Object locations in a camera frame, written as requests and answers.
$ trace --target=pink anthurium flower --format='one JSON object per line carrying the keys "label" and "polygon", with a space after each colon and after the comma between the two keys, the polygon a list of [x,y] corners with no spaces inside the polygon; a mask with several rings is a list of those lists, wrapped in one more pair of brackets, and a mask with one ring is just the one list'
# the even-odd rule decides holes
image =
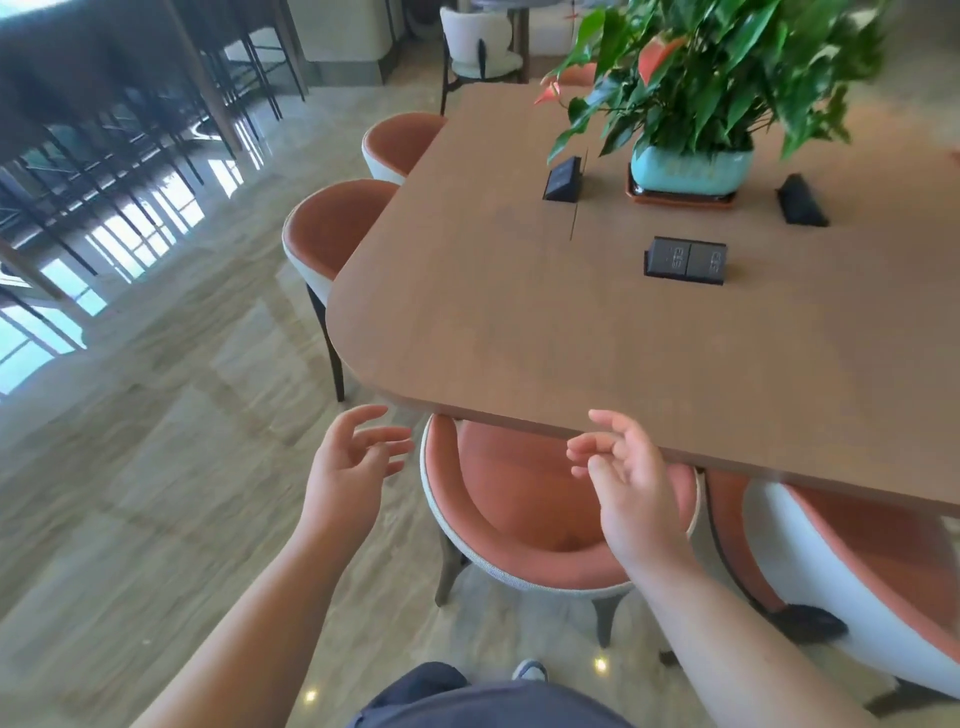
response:
{"label": "pink anthurium flower", "polygon": [[543,90],[543,93],[537,97],[537,101],[534,102],[534,106],[537,104],[542,104],[544,101],[556,101],[560,98],[560,84],[556,81],[551,81],[550,85]]}
{"label": "pink anthurium flower", "polygon": [[644,85],[650,84],[654,72],[660,67],[660,64],[666,60],[666,57],[673,53],[686,43],[686,37],[674,38],[669,43],[664,43],[660,36],[652,38],[649,43],[643,46],[640,56],[636,60],[636,70],[640,73]]}

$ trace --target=chair leg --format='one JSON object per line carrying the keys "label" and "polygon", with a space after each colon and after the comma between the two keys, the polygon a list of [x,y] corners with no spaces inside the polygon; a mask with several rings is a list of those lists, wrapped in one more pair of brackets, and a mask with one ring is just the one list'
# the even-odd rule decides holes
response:
{"label": "chair leg", "polygon": [[597,613],[597,641],[601,647],[610,646],[610,637],[613,633],[613,615],[616,614],[616,608],[624,596],[626,596],[626,593],[593,599],[593,609]]}
{"label": "chair leg", "polygon": [[664,667],[676,667],[680,664],[680,660],[672,649],[665,649],[660,653],[660,664]]}
{"label": "chair leg", "polygon": [[444,556],[444,564],[440,569],[440,583],[437,585],[437,592],[433,596],[433,601],[438,607],[444,606],[450,597],[450,591],[453,584],[460,575],[460,572],[470,565],[470,560],[460,552],[460,549],[450,541],[442,528],[440,531],[440,550]]}
{"label": "chair leg", "polygon": [[955,697],[897,679],[897,686],[868,702],[866,708],[875,717],[887,717],[901,711],[915,711],[937,703],[957,702]]}
{"label": "chair leg", "polygon": [[320,328],[324,330],[324,339],[326,339],[326,350],[330,352],[330,368],[333,370],[333,386],[337,390],[337,401],[344,401],[347,395],[344,392],[344,364],[340,361],[340,354],[333,348],[333,342],[330,341],[330,334],[326,332],[326,306],[317,298],[313,288],[309,285],[306,292],[310,295],[310,302],[313,304],[313,310],[320,321]]}

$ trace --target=table top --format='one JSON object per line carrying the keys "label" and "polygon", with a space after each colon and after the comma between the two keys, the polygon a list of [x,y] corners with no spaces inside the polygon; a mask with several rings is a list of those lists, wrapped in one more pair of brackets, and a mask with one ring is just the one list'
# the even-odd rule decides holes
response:
{"label": "table top", "polygon": [[[960,515],[960,166],[913,120],[850,116],[853,145],[779,162],[731,210],[639,206],[629,148],[575,137],[580,202],[544,202],[564,128],[522,85],[474,85],[337,277],[357,378],[425,409],[556,435],[591,407],[667,457]],[[802,172],[829,228],[788,226]],[[727,243],[728,280],[642,275],[654,235]]]}

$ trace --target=sneaker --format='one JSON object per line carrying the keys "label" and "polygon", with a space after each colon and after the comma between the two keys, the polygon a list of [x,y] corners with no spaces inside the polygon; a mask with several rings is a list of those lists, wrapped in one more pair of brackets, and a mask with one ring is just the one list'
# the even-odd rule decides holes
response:
{"label": "sneaker", "polygon": [[540,680],[547,682],[546,667],[539,660],[524,660],[514,670],[514,680]]}

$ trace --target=chair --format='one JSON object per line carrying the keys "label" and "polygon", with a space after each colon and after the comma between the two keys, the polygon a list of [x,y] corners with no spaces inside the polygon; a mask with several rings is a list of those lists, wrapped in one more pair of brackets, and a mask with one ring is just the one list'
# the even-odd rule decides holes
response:
{"label": "chair", "polygon": [[400,113],[374,124],[362,145],[373,178],[403,184],[445,124],[445,117],[424,111]]}
{"label": "chair", "polygon": [[398,187],[382,180],[339,182],[314,192],[283,224],[283,252],[306,282],[324,330],[337,401],[344,401],[344,369],[326,331],[326,302],[333,280],[360,245]]}
{"label": "chair", "polygon": [[717,550],[795,643],[893,674],[876,716],[960,698],[960,569],[943,522],[885,503],[707,473]]}
{"label": "chair", "polygon": [[[446,96],[463,84],[520,82],[523,58],[510,50],[514,28],[502,12],[456,12],[440,8],[444,27],[444,88],[440,115],[446,113]],[[450,81],[450,71],[455,78]]]}
{"label": "chair", "polygon": [[[700,479],[688,466],[669,472],[689,534]],[[434,415],[420,448],[420,476],[441,529],[437,606],[472,563],[515,589],[590,598],[597,640],[610,645],[616,606],[633,585],[604,540],[592,485],[570,474],[564,440],[472,422],[458,428]]]}

